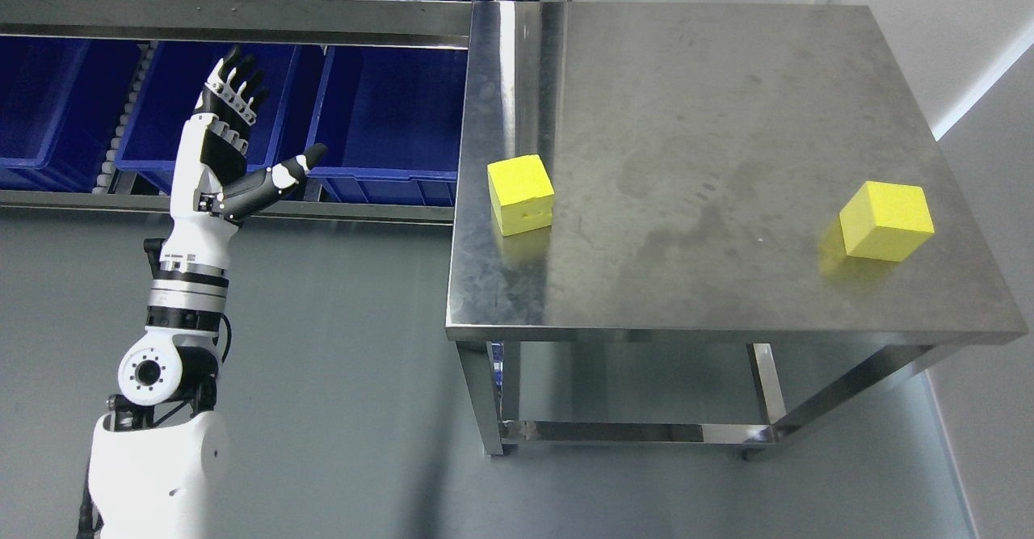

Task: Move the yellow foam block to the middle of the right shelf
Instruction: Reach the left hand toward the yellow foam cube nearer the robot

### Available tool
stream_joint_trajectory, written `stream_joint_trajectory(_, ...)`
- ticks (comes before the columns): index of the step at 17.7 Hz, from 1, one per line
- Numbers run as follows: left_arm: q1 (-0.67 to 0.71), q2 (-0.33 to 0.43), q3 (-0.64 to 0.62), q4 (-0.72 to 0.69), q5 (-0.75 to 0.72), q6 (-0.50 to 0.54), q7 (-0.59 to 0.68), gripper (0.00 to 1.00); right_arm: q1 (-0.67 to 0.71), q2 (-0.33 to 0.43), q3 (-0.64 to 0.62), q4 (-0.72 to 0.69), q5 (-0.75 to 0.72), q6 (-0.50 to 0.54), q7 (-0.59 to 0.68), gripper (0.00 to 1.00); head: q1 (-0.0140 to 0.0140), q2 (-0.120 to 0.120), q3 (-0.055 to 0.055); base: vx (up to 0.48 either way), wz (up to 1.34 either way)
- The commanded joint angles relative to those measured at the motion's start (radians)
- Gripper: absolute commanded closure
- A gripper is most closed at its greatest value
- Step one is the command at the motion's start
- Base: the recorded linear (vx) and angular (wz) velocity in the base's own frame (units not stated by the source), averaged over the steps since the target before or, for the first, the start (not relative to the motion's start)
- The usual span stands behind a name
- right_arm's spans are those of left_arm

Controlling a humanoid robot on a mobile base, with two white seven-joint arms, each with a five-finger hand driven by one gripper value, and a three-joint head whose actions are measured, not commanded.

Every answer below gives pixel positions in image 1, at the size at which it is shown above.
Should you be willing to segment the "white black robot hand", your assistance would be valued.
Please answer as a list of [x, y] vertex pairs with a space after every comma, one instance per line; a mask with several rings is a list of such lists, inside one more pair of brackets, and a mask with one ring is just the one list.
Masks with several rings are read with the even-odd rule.
[[244, 219], [306, 183], [328, 152], [313, 144], [280, 163], [249, 171], [246, 153], [268, 97], [252, 54], [233, 46], [219, 57], [185, 120], [170, 192], [173, 229], [160, 270], [229, 270], [229, 244]]

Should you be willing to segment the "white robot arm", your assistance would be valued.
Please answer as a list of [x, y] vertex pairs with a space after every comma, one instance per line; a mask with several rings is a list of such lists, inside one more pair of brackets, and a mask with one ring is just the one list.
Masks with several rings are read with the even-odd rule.
[[176, 233], [148, 238], [145, 253], [145, 329], [94, 426], [77, 535], [211, 538], [229, 465], [229, 426], [215, 410], [229, 240]]

